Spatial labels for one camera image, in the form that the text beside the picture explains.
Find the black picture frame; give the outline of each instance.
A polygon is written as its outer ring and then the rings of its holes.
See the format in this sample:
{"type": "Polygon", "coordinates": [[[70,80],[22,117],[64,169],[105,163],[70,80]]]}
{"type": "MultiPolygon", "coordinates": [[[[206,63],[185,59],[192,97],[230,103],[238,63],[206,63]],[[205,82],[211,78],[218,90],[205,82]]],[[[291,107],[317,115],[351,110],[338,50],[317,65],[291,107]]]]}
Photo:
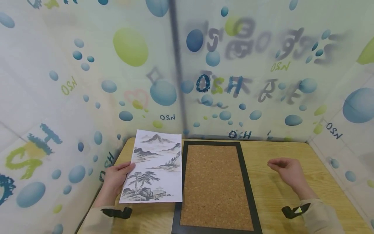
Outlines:
{"type": "Polygon", "coordinates": [[[244,188],[247,195],[247,201],[249,206],[249,212],[251,214],[253,231],[245,230],[232,230],[223,228],[209,228],[209,227],[196,227],[196,226],[186,226],[180,225],[181,212],[182,212],[182,202],[175,203],[172,234],[262,234],[262,229],[260,225],[260,219],[258,218],[258,213],[256,209],[255,200],[253,197],[253,192],[251,188],[251,183],[249,182],[247,168],[245,166],[245,161],[243,157],[242,147],[239,142],[206,142],[206,141],[184,141],[183,154],[182,154],[182,186],[184,189],[184,179],[186,174],[187,165],[187,153],[189,145],[213,145],[213,146],[235,146],[237,155],[239,158],[240,169],[242,171],[242,177],[244,182],[244,188]]]}

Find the beige sleeve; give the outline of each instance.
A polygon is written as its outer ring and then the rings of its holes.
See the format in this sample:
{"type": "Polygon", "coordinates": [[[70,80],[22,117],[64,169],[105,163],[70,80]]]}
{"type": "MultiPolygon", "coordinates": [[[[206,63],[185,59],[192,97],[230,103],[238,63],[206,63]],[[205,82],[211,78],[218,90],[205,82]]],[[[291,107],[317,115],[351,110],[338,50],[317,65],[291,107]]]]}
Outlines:
{"type": "Polygon", "coordinates": [[[106,216],[101,209],[113,208],[114,206],[102,206],[90,209],[79,234],[111,234],[113,217],[106,216]]]}
{"type": "Polygon", "coordinates": [[[302,200],[301,206],[310,203],[309,209],[302,214],[310,234],[344,234],[334,208],[325,205],[320,199],[302,200]]]}

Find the wall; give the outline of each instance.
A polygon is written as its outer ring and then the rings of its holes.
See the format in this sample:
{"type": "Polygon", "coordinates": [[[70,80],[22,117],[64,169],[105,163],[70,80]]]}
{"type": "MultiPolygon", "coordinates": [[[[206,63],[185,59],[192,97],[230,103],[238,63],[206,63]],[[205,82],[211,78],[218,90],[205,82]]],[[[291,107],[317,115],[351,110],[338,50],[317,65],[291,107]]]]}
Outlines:
{"type": "Polygon", "coordinates": [[[137,129],[308,141],[374,224],[373,11],[370,0],[1,2],[2,227],[73,233],[137,129]]]}

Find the white paper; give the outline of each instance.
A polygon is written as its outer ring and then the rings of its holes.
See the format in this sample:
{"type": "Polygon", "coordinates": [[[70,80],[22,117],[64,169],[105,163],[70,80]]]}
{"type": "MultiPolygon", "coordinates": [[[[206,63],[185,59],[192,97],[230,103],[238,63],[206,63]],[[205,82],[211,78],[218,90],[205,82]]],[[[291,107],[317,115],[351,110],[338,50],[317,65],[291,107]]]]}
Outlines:
{"type": "Polygon", "coordinates": [[[138,130],[119,203],[182,202],[182,135],[138,130]]]}

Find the tabletop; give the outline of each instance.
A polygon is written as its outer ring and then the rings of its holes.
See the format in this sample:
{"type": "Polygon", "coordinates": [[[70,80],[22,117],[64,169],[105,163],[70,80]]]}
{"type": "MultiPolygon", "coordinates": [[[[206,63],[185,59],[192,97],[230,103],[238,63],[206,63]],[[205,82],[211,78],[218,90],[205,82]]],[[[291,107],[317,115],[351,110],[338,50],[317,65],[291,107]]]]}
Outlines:
{"type": "MultiPolygon", "coordinates": [[[[241,144],[248,176],[264,234],[307,234],[303,219],[286,219],[281,211],[284,206],[297,207],[299,200],[292,189],[278,174],[267,166],[271,158],[290,157],[299,159],[306,179],[313,190],[328,205],[335,208],[345,232],[371,233],[369,227],[345,196],[313,149],[306,143],[297,142],[253,142],[241,144]]],[[[135,138],[127,140],[116,164],[131,160],[135,138]]],[[[115,218],[112,234],[170,234],[175,203],[119,204],[133,209],[131,218],[115,218]]]]}

